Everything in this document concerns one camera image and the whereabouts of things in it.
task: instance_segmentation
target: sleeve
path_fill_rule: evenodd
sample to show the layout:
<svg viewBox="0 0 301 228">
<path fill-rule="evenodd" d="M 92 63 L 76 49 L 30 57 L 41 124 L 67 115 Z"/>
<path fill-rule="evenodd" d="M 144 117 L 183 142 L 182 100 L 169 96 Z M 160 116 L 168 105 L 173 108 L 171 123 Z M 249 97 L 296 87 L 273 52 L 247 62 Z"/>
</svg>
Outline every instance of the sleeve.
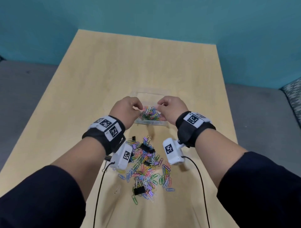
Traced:
<svg viewBox="0 0 301 228">
<path fill-rule="evenodd" d="M 0 227 L 80 227 L 85 200 L 73 177 L 49 165 L 0 198 Z"/>
<path fill-rule="evenodd" d="M 240 228 L 300 225 L 301 178 L 254 152 L 228 170 L 217 198 Z"/>
</svg>

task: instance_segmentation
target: clear plastic box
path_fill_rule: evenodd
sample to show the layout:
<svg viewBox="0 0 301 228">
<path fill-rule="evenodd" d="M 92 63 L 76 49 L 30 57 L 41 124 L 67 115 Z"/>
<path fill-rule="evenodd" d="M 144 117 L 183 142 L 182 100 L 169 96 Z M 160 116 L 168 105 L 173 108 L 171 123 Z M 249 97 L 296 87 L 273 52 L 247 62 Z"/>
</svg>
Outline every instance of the clear plastic box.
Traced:
<svg viewBox="0 0 301 228">
<path fill-rule="evenodd" d="M 169 95 L 167 90 L 153 89 L 153 88 L 135 88 L 130 94 L 131 97 L 138 97 L 143 106 L 156 106 L 157 102 L 164 96 Z M 167 121 L 158 120 L 141 120 L 136 119 L 136 124 L 167 126 Z"/>
</svg>

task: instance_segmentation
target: cable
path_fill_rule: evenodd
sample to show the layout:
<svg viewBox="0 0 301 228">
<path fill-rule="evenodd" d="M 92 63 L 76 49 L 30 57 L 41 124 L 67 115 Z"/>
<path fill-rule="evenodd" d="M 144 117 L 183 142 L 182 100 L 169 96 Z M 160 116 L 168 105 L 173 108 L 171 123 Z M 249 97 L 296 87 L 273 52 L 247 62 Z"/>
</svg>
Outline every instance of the cable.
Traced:
<svg viewBox="0 0 301 228">
<path fill-rule="evenodd" d="M 106 173 L 108 167 L 109 167 L 110 165 L 112 165 L 112 164 L 115 164 L 115 162 L 111 162 L 110 164 L 108 164 L 108 166 L 104 169 L 104 174 Z M 100 182 L 100 186 L 99 186 L 99 190 L 98 190 L 98 195 L 97 195 L 97 200 L 96 200 L 96 206 L 95 206 L 95 214 L 94 214 L 93 228 L 95 227 L 96 210 L 97 210 L 97 205 L 98 205 L 98 199 L 99 199 L 99 193 L 100 193 L 100 188 L 101 188 L 102 180 L 104 179 L 104 174 L 102 175 L 101 182 Z"/>
<path fill-rule="evenodd" d="M 206 215 L 207 215 L 207 222 L 208 222 L 208 227 L 210 228 L 210 224 L 209 224 L 209 218 L 208 218 L 208 212 L 207 212 L 207 206 L 206 206 L 206 198 L 205 198 L 205 190 L 204 190 L 204 183 L 203 183 L 203 179 L 202 179 L 202 176 L 201 176 L 201 173 L 199 171 L 199 168 L 197 167 L 197 165 L 194 163 L 194 161 L 189 158 L 189 157 L 186 157 L 186 156 L 181 156 L 182 158 L 187 158 L 189 159 L 194 165 L 195 167 L 197 168 L 198 172 L 199 172 L 199 175 L 200 175 L 200 178 L 201 178 L 201 182 L 202 182 L 202 187 L 203 187 L 203 193 L 204 193 L 204 202 L 205 202 L 205 209 L 206 209 Z"/>
</svg>

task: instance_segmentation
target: gray sofa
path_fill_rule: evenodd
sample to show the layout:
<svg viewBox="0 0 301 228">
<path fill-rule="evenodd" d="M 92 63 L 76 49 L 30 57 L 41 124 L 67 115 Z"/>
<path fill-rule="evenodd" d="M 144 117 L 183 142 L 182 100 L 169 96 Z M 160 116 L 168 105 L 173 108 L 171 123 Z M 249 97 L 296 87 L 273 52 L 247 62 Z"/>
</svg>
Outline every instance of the gray sofa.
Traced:
<svg viewBox="0 0 301 228">
<path fill-rule="evenodd" d="M 57 66 L 0 62 L 0 170 Z M 226 84 L 238 143 L 301 176 L 301 129 L 281 90 Z"/>
</svg>

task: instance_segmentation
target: container filled with paper clips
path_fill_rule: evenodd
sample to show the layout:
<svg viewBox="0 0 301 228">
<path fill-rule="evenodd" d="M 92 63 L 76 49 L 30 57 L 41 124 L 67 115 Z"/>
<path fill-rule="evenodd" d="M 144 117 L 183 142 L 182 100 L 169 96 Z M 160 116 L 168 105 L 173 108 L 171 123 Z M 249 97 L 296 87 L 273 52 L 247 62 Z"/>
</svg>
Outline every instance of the container filled with paper clips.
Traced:
<svg viewBox="0 0 301 228">
<path fill-rule="evenodd" d="M 140 116 L 135 120 L 136 124 L 167 126 L 167 121 L 161 120 L 161 113 L 156 110 L 157 102 L 164 96 L 169 95 L 167 90 L 152 88 L 135 89 L 130 96 L 138 97 L 143 105 Z"/>
</svg>

